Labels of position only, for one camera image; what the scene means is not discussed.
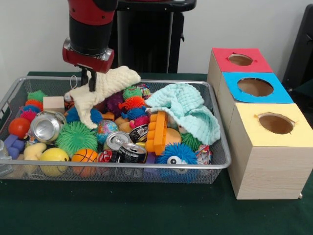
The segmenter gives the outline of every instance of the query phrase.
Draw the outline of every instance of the googly eye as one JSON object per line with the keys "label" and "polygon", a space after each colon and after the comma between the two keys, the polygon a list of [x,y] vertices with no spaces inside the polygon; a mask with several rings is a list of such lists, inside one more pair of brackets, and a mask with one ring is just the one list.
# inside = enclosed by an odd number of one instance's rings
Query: googly eye
{"label": "googly eye", "polygon": [[182,164],[182,161],[178,156],[172,156],[167,160],[167,164]]}

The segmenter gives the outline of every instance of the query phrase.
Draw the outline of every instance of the shape sorter box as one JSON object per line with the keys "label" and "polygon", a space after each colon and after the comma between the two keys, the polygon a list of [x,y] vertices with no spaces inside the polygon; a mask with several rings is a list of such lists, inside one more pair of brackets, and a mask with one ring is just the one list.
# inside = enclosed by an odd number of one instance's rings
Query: shape sorter box
{"label": "shape sorter box", "polygon": [[257,48],[213,48],[207,82],[218,94],[222,72],[273,72]]}
{"label": "shape sorter box", "polygon": [[299,197],[313,168],[313,130],[296,104],[237,103],[228,136],[237,199]]}
{"label": "shape sorter box", "polygon": [[236,103],[293,103],[274,73],[223,72],[216,94],[228,133]]}

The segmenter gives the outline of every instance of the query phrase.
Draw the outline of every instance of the wire basket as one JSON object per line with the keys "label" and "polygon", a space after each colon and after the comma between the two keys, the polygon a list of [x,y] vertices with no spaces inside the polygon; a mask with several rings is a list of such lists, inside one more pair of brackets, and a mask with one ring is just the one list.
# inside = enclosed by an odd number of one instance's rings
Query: wire basket
{"label": "wire basket", "polygon": [[[212,87],[206,82],[195,81],[141,80],[141,82],[148,85],[151,92],[171,83],[188,83],[200,91],[204,105],[211,110],[221,126],[221,139],[210,146],[213,153],[211,165],[0,160],[0,179],[213,183],[220,171],[230,165],[231,158]],[[63,96],[70,90],[70,78],[28,76],[16,80],[0,103],[1,140],[8,137],[8,125],[19,115],[20,107],[27,101],[27,93],[37,90],[42,90],[48,96]]]}

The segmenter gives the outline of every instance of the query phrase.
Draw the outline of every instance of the yellow ball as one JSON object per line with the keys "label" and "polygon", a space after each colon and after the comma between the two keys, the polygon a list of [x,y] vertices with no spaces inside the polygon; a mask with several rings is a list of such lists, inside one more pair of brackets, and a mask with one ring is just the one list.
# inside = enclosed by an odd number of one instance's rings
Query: yellow ball
{"label": "yellow ball", "polygon": [[[41,155],[39,160],[40,161],[68,162],[69,157],[66,151],[60,148],[50,148]],[[41,165],[40,169],[46,176],[57,177],[57,176],[62,175],[63,172],[66,171],[67,166]]]}

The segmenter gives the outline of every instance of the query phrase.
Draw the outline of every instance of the cream knitted cloth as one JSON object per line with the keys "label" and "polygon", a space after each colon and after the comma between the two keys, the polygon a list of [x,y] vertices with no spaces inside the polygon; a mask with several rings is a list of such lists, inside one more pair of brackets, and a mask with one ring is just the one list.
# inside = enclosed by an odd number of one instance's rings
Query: cream knitted cloth
{"label": "cream knitted cloth", "polygon": [[90,111],[93,106],[101,103],[112,94],[138,82],[140,82],[140,76],[137,72],[127,66],[121,66],[109,70],[107,73],[97,72],[96,90],[94,92],[90,92],[89,85],[86,84],[69,91],[68,94],[75,102],[80,121],[89,129],[95,129],[97,125],[90,118]]}

